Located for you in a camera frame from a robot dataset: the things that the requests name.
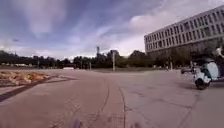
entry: pole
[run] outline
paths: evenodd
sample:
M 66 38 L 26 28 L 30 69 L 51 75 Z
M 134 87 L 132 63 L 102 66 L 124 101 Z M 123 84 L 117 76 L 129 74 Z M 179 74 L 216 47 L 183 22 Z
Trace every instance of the pole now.
M 40 61 L 39 61 L 39 59 L 37 60 L 37 67 L 40 68 Z
M 170 62 L 170 70 L 173 70 L 173 63 L 172 63 L 172 61 Z
M 89 62 L 89 70 L 92 70 L 92 63 Z
M 113 51 L 113 71 L 115 71 L 115 52 Z

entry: building facade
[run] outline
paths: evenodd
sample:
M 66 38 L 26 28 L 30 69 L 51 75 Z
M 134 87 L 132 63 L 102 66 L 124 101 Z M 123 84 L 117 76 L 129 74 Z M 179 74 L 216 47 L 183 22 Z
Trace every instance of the building facade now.
M 187 18 L 144 36 L 146 53 L 156 58 L 170 49 L 202 52 L 214 48 L 224 36 L 224 5 Z

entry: blue sky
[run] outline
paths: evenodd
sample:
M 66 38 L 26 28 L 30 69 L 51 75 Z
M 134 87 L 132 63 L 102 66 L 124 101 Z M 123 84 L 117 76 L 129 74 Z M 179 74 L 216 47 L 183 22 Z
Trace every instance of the blue sky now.
M 144 51 L 144 35 L 223 0 L 1 0 L 0 49 L 73 58 Z

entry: lamp post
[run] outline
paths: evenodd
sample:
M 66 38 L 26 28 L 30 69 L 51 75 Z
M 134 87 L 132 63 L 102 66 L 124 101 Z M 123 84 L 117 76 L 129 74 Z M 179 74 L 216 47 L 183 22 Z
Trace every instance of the lamp post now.
M 115 52 L 114 51 L 112 55 L 112 60 L 113 60 L 113 71 L 115 71 Z

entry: paved plaza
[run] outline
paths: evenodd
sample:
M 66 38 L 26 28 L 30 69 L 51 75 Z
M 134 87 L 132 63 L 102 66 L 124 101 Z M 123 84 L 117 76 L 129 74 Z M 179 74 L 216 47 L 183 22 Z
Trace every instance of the paved plaza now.
M 38 70 L 51 77 L 0 87 L 0 128 L 223 128 L 224 84 L 204 90 L 179 71 Z

